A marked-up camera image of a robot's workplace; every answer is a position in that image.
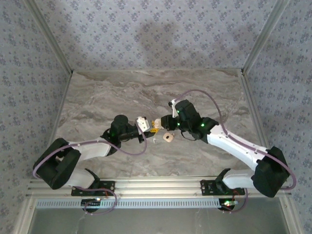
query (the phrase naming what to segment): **black mounting bracket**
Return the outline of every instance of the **black mounting bracket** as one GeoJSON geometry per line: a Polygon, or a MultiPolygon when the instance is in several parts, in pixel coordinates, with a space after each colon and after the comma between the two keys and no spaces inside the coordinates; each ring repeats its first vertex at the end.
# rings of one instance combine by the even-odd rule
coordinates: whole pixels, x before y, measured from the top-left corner
{"type": "Polygon", "coordinates": [[[202,180],[200,182],[200,189],[202,196],[220,196],[220,195],[245,195],[245,190],[241,188],[227,189],[225,192],[221,191],[217,187],[215,180],[202,180]]]}
{"type": "MultiPolygon", "coordinates": [[[[99,181],[98,182],[98,187],[99,189],[109,189],[112,190],[113,192],[115,191],[115,181],[99,181]]],[[[105,191],[83,191],[78,188],[73,187],[72,188],[72,196],[113,196],[109,192],[105,191]]]]}

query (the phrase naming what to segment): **gray marble surface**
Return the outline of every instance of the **gray marble surface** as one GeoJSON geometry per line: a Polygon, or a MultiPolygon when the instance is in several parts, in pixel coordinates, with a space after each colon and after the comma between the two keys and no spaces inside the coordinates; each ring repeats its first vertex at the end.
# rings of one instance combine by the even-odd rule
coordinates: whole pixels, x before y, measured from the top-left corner
{"type": "MultiPolygon", "coordinates": [[[[61,112],[56,137],[68,141],[95,139],[110,127],[116,115],[129,120],[170,114],[168,102],[189,89],[204,89],[217,101],[226,127],[255,143],[258,139],[242,92],[238,70],[154,70],[74,72],[61,112]]],[[[186,96],[202,117],[219,120],[214,104],[199,92],[186,96]]],[[[99,177],[111,176],[197,176],[218,175],[224,168],[244,169],[234,156],[202,141],[188,141],[179,132],[171,143],[162,139],[165,130],[148,139],[144,155],[128,156],[117,152],[109,157],[83,161],[99,177]]],[[[138,153],[137,139],[125,142],[122,149],[138,153]]]]}

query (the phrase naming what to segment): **patterned wallpaper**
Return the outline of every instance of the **patterned wallpaper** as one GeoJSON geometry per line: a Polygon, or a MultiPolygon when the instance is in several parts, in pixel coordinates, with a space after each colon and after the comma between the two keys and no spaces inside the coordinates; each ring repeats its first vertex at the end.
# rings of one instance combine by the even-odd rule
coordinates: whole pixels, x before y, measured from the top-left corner
{"type": "Polygon", "coordinates": [[[312,233],[312,3],[293,0],[248,74],[270,145],[280,147],[298,185],[293,191],[312,233]]]}
{"type": "Polygon", "coordinates": [[[0,11],[0,233],[11,233],[25,180],[49,140],[68,75],[21,0],[0,11]]]}
{"type": "Polygon", "coordinates": [[[241,68],[275,1],[36,0],[74,70],[241,68]]]}

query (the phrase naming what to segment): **blue floral wallpaper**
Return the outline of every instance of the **blue floral wallpaper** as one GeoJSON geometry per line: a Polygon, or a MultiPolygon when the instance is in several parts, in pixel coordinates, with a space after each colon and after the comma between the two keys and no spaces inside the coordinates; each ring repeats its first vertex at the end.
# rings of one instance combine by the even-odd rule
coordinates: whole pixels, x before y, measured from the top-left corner
{"type": "Polygon", "coordinates": [[[280,147],[298,185],[304,229],[312,233],[312,2],[292,0],[248,73],[271,145],[280,147]]]}
{"type": "Polygon", "coordinates": [[[37,0],[73,70],[242,67],[275,1],[37,0]]]}
{"type": "Polygon", "coordinates": [[[0,47],[0,233],[11,233],[69,76],[21,0],[1,1],[0,47]]]}

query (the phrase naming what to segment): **wall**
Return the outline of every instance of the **wall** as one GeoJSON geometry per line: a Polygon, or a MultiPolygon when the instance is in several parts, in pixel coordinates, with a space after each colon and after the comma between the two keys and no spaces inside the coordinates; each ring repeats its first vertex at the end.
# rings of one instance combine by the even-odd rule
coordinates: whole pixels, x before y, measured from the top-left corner
{"type": "Polygon", "coordinates": [[[68,74],[21,0],[1,1],[0,31],[0,233],[11,233],[68,74]]]}
{"type": "Polygon", "coordinates": [[[312,233],[312,3],[293,0],[248,73],[270,145],[280,147],[298,185],[293,192],[312,233]]]}
{"type": "Polygon", "coordinates": [[[37,0],[74,70],[241,68],[275,1],[37,0]]]}

